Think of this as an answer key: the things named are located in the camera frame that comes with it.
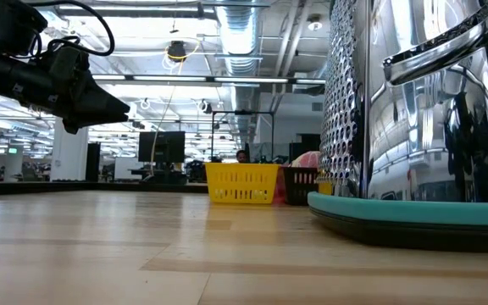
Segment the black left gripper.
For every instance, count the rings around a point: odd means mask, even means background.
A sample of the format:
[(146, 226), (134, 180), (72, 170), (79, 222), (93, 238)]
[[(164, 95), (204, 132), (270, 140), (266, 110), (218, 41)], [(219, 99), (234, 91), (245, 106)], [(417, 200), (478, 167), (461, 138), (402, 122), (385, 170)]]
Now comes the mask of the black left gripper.
[(125, 122), (130, 106), (95, 82), (87, 60), (87, 53), (72, 47), (16, 60), (14, 98), (25, 108), (61, 118), (73, 135), (86, 126)]

